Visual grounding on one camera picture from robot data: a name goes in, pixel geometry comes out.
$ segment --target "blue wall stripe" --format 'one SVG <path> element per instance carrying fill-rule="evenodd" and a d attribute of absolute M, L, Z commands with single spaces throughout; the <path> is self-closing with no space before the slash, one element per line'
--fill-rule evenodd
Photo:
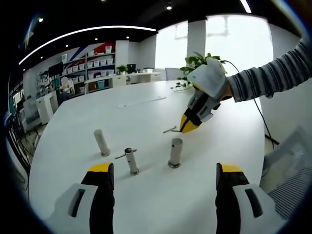
<path fill-rule="evenodd" d="M 69 61 L 72 61 L 78 54 L 80 54 L 85 48 L 87 48 L 87 45 L 86 46 L 82 46 L 82 47 L 79 47 L 79 49 L 77 49 L 77 51 L 73 54 L 73 56 L 70 58 Z"/>

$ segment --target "white table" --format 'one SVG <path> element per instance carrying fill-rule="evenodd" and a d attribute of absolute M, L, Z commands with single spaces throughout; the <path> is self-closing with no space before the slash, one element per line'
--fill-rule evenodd
<path fill-rule="evenodd" d="M 215 233 L 216 164 L 236 164 L 250 183 L 259 184 L 262 118 L 253 100 L 230 99 L 198 129 L 163 134 L 180 125 L 193 94 L 192 89 L 174 92 L 174 85 L 175 81 L 129 85 L 64 102 L 45 128 L 32 162 L 29 195 L 37 215 L 47 219 L 56 199 L 81 183 L 91 166 L 112 161 L 114 233 Z M 166 98 L 150 101 L 159 97 Z M 100 156 L 93 136 L 98 128 L 111 149 L 108 157 Z M 177 169 L 167 165 L 174 137 L 184 141 Z M 114 160 L 127 147 L 137 149 L 136 176 L 129 174 L 126 158 Z"/>
<path fill-rule="evenodd" d="M 106 79 L 111 80 L 110 87 L 116 88 L 119 86 L 125 86 L 127 85 L 127 77 L 138 77 L 137 82 L 138 83 L 147 83 L 154 81 L 154 78 L 160 78 L 159 72 L 143 72 L 143 73 L 131 73 L 131 74 L 125 74 L 125 75 L 113 75 L 113 76 L 107 76 L 107 77 L 99 77 L 94 79 L 87 80 L 85 84 L 85 94 L 89 93 L 89 84 L 94 82 L 103 81 Z"/>

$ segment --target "person's arm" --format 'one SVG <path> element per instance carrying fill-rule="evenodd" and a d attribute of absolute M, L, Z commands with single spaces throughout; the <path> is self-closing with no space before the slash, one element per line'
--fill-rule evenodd
<path fill-rule="evenodd" d="M 236 102 L 289 90 L 312 77 L 312 39 L 302 39 L 297 47 L 274 61 L 228 77 L 230 87 L 223 97 Z"/>

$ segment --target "shelf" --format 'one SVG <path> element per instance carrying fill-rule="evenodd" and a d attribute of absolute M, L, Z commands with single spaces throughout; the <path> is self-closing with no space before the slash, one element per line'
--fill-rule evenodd
<path fill-rule="evenodd" d="M 103 65 L 103 66 L 97 66 L 97 67 L 91 67 L 91 68 L 88 68 L 88 70 L 92 70 L 92 69 L 95 69 L 95 68 L 99 68 L 99 67 L 108 67 L 108 66 L 114 66 L 115 64 L 106 64 L 106 65 Z"/>
<path fill-rule="evenodd" d="M 105 90 L 105 89 L 109 89 L 110 87 L 104 87 L 104 88 L 100 88 L 100 89 L 95 89 L 95 90 L 92 90 L 92 91 L 89 91 L 88 93 L 94 93 L 96 91 L 101 91 L 101 90 Z"/>
<path fill-rule="evenodd" d="M 102 54 L 102 55 L 93 55 L 93 56 L 87 56 L 88 58 L 95 58 L 95 57 L 101 57 L 101 56 L 108 56 L 108 55 L 114 55 L 115 53 L 109 53 L 109 54 Z"/>
<path fill-rule="evenodd" d="M 77 61 L 80 61 L 80 60 L 83 60 L 83 59 L 85 59 L 85 57 L 77 58 L 77 59 L 74 59 L 74 60 L 71 60 L 71 61 L 68 61 L 68 62 L 64 62 L 63 65 L 66 65 L 66 64 L 69 64 L 69 63 L 72 63 L 72 62 L 77 62 Z"/>
<path fill-rule="evenodd" d="M 81 84 L 81 83 L 84 83 L 84 82 L 86 82 L 86 81 L 85 80 L 84 81 L 80 81 L 80 82 L 74 83 L 74 85 L 75 84 Z"/>
<path fill-rule="evenodd" d="M 92 69 L 95 69 L 95 68 L 99 68 L 99 67 L 108 67 L 108 66 L 113 66 L 115 65 L 114 63 L 113 64 L 106 64 L 106 65 L 103 65 L 103 66 L 97 66 L 97 67 L 91 67 L 91 68 L 87 68 L 87 70 L 92 70 Z M 69 75 L 73 75 L 75 73 L 78 73 L 78 72 L 84 72 L 86 69 L 83 69 L 83 70 L 78 70 L 76 72 L 71 72 L 71 73 L 67 73 L 65 75 L 61 75 L 60 78 L 62 77 L 65 77 L 65 76 L 69 76 Z"/>

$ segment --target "gray chair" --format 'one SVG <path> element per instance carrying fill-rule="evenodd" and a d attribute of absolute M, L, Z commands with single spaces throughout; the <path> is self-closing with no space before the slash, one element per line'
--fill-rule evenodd
<path fill-rule="evenodd" d="M 36 127 L 41 124 L 41 119 L 38 112 L 36 99 L 28 96 L 23 106 L 24 119 L 22 120 L 22 124 L 24 131 L 29 132 L 31 130 L 35 130 L 35 132 L 38 133 Z"/>
<path fill-rule="evenodd" d="M 176 80 L 179 77 L 185 77 L 179 68 L 165 68 L 166 80 Z"/>
<path fill-rule="evenodd" d="M 311 184 L 311 140 L 298 126 L 264 157 L 260 187 L 274 200 L 282 219 L 289 218 Z"/>

